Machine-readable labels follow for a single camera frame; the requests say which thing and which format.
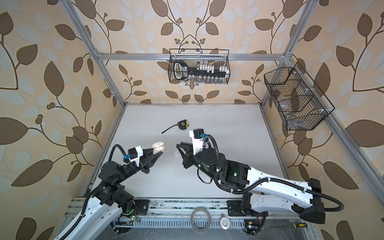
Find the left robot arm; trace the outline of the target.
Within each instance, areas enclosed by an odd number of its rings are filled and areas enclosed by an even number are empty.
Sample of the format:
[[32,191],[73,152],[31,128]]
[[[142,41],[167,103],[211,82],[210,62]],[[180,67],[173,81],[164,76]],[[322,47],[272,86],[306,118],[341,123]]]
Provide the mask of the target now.
[[81,211],[56,237],[58,240],[95,240],[121,215],[135,215],[134,197],[125,190],[123,181],[138,172],[148,174],[165,150],[163,142],[149,149],[138,146],[125,151],[116,144],[98,175],[101,182],[86,196]]

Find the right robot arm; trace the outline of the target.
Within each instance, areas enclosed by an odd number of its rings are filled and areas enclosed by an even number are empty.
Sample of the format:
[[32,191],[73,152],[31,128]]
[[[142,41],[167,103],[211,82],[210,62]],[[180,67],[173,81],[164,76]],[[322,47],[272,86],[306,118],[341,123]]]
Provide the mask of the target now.
[[220,190],[241,196],[241,212],[245,215],[288,212],[304,221],[324,224],[327,212],[340,212],[345,208],[341,201],[323,194],[321,183],[316,179],[291,181],[227,160],[211,135],[192,137],[191,143],[181,142],[176,148],[185,169],[195,166]]

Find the white round earbud case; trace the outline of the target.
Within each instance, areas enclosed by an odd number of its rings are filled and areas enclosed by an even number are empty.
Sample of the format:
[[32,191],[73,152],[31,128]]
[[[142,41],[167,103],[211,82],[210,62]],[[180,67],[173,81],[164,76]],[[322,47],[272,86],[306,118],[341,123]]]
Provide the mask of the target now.
[[180,157],[180,156],[181,156],[181,153],[180,153],[178,150],[176,150],[176,151],[174,152],[174,154],[175,154],[176,157]]

